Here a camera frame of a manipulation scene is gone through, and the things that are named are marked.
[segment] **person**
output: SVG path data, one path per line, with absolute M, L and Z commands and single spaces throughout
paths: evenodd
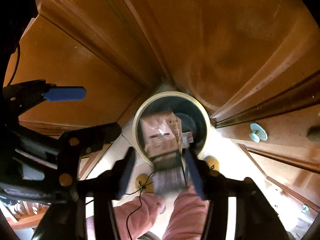
M 219 162 L 216 158 L 210 156 L 205 161 L 212 170 L 219 171 Z M 136 188 L 138 189 L 138 182 L 143 185 L 146 184 L 147 178 L 146 174 L 140 174 L 136 178 Z M 133 240 L 148 232 L 156 222 L 157 216 L 164 209 L 163 199 L 153 194 L 152 184 L 146 186 L 140 197 L 141 208 L 134 212 L 128 220 L 128 228 Z M 133 200 L 114 208 L 121 240 L 130 240 L 126 220 L 128 215 L 139 206 L 140 200 L 137 196 Z M 209 201 L 202 200 L 196 194 L 193 184 L 190 183 L 188 189 L 181 191 L 174 201 L 173 212 L 162 240 L 199 240 L 204 228 L 208 207 Z M 87 234 L 88 240 L 95 239 L 93 216 L 87 218 Z

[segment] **cabinet knob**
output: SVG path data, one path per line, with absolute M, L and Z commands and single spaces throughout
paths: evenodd
M 268 139 L 267 132 L 257 123 L 250 124 L 252 133 L 250 133 L 250 138 L 252 141 L 258 143 L 260 140 L 266 141 Z

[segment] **blurred package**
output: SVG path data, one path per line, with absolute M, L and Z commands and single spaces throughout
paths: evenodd
M 145 152 L 154 165 L 155 193 L 185 189 L 181 119 L 172 112 L 163 112 L 141 118 L 140 124 Z

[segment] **foot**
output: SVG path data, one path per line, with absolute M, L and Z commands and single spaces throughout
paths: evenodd
M 211 169 L 211 172 L 210 172 L 211 175 L 214 175 L 215 173 L 214 171 L 219 171 L 220 164 L 215 157 L 208 156 L 204 160 Z
M 152 184 L 149 184 L 151 183 L 151 179 L 149 178 L 148 179 L 148 182 L 146 183 L 147 181 L 147 178 L 148 178 L 148 175 L 147 174 L 140 174 L 137 178 L 136 178 L 136 181 L 135 181 L 135 186 L 136 186 L 136 189 L 140 189 L 142 188 L 144 185 L 145 186 L 145 189 L 143 190 L 143 192 L 145 193 L 154 193 L 154 190 L 153 190 L 153 185 Z

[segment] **tile floor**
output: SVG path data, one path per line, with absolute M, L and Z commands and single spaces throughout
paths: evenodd
M 159 89 L 155 92 L 160 93 L 163 91 L 172 91 L 173 88 L 168 84 L 163 84 Z M 132 122 L 133 119 L 123 128 L 122 135 L 113 143 L 113 145 L 108 149 L 105 155 L 101 158 L 98 164 L 94 167 L 92 172 L 89 174 L 88 178 L 95 178 L 100 173 L 105 170 L 111 169 L 114 162 L 116 160 L 122 159 L 125 155 L 126 150 L 132 143 Z M 243 180 L 245 177 L 251 177 L 261 191 L 265 194 L 269 202 L 272 206 L 277 205 L 279 207 L 279 198 L 280 194 L 274 187 L 270 187 L 269 184 L 265 182 L 264 176 L 258 170 L 258 168 L 251 162 L 251 160 L 236 147 L 231 140 L 227 138 L 222 138 L 220 134 L 212 127 L 209 131 L 209 144 L 205 151 L 204 157 L 206 156 L 214 156 L 218 159 L 220 163 L 220 172 L 232 179 Z M 134 180 L 135 178 L 141 174 L 146 173 L 150 174 L 152 172 L 152 168 L 149 164 L 147 164 L 144 159 L 137 154 L 136 155 L 136 164 L 133 169 L 133 174 L 131 180 L 129 182 L 129 186 L 127 192 L 134 192 Z M 125 195 L 119 201 L 113 201 L 113 206 L 121 205 L 127 201 L 132 200 L 137 194 L 134 195 Z M 177 197 L 177 193 L 173 193 L 170 196 L 167 196 L 164 201 L 166 204 L 166 211 L 164 214 L 159 215 L 155 225 L 150 230 L 152 233 L 156 234 L 159 238 L 161 238 L 165 232 L 165 229 L 168 225 L 170 215 L 173 211 L 173 202 Z M 86 216 L 93 215 L 93 203 L 90 203 L 86 207 Z M 236 199 L 229 198 L 229 213 L 228 213 L 228 229 L 227 229 L 227 238 L 226 239 L 234 239 L 235 232 L 235 221 L 236 221 Z M 287 223 L 288 219 L 283 219 L 283 224 L 287 230 L 290 230 L 292 225 L 295 223 L 294 221 Z

